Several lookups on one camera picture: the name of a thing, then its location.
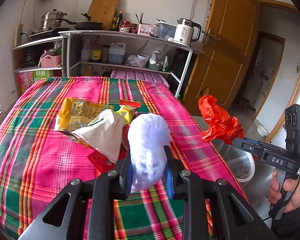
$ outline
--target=electric kettle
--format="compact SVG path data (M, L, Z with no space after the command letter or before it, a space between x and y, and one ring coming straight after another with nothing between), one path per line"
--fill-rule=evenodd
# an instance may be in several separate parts
M195 39L192 38L193 28L198 28L198 34ZM176 32L174 34L173 42L185 46L190 46L191 41L197 41L200 38L201 25L188 19L181 18L178 20Z

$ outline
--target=cutting board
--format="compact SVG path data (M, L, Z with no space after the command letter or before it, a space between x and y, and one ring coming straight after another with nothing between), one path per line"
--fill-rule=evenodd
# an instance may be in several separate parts
M102 29L109 31L119 1L120 0L92 0L88 11L88 15L91 16L91 21L103 23Z

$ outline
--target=door panel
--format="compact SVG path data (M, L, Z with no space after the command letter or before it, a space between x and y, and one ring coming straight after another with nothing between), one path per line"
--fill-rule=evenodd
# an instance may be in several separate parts
M258 0L213 0L202 42L183 105L200 115L198 100L206 88L217 103L229 107L248 69L257 38Z

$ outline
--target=screw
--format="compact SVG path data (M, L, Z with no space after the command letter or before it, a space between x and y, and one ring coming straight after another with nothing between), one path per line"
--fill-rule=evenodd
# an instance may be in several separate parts
M108 171L108 176L113 177L113 176L117 175L117 173L118 172L116 170L110 170L110 171Z
M227 181L226 179L218 179L218 184L224 186L227 185Z
M73 179L71 180L71 185L78 185L80 183L80 179Z
M182 176L190 176L190 174L191 174L191 171L189 171L189 170L183 170L183 171L181 171L181 175Z

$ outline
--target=frying pan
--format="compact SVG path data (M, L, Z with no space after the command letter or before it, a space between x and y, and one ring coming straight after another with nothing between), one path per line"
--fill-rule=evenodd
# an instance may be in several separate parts
M91 22L90 21L91 17L88 16L86 13L82 14L82 15L86 17L86 20L84 22L72 22L67 19L60 19L60 21L65 21L66 23L73 25L73 27L78 31L82 31L82 30L99 31L99 30L101 30L102 23Z

